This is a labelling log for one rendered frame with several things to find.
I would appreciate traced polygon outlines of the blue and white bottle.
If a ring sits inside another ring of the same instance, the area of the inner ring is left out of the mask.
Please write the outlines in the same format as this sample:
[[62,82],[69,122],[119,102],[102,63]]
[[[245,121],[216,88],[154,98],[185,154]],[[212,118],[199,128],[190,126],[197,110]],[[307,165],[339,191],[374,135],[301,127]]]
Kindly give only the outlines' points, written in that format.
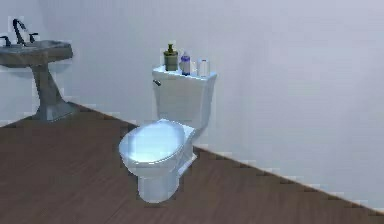
[[183,75],[190,74],[190,56],[187,52],[184,52],[181,56],[180,68],[182,70]]

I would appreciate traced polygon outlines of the black sink faucet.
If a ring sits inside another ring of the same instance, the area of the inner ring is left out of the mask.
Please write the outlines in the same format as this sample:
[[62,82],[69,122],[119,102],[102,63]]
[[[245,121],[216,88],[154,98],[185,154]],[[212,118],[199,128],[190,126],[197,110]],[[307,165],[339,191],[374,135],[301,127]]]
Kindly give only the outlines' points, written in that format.
[[[26,25],[23,22],[21,22],[19,19],[13,19],[12,20],[12,26],[13,26],[14,32],[16,34],[16,40],[17,40],[16,44],[17,45],[22,45],[22,46],[27,45],[25,39],[21,35],[21,30],[23,30],[28,35],[30,43],[35,42],[34,36],[36,35],[36,33],[30,33],[29,30],[27,29]],[[10,47],[12,45],[8,36],[5,36],[5,35],[0,36],[0,39],[3,39],[5,41],[5,47]]]

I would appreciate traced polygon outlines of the white toilet paper roll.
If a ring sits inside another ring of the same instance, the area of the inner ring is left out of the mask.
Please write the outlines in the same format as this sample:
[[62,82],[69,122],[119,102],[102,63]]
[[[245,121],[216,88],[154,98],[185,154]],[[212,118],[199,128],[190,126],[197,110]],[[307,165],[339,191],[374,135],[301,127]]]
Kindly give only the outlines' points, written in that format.
[[210,75],[210,62],[207,58],[199,58],[197,60],[197,75],[201,77]]

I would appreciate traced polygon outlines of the grey pedestal sink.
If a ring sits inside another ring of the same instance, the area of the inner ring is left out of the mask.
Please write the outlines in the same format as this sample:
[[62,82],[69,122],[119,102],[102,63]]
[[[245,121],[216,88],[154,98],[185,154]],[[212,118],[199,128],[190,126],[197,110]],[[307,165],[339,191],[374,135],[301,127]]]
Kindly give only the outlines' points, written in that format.
[[47,122],[59,120],[75,112],[65,101],[52,78],[49,64],[73,57],[72,46],[68,42],[43,40],[0,47],[0,65],[7,68],[30,68],[40,105],[35,119]]

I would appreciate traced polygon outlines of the olive soap dispenser bottle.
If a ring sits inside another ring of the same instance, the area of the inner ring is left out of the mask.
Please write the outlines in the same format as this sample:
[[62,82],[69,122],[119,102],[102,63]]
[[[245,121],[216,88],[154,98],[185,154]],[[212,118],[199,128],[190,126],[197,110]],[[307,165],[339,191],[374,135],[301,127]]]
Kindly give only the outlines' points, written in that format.
[[163,52],[164,65],[166,71],[176,71],[178,69],[178,52],[173,48],[171,43],[168,44],[168,49]]

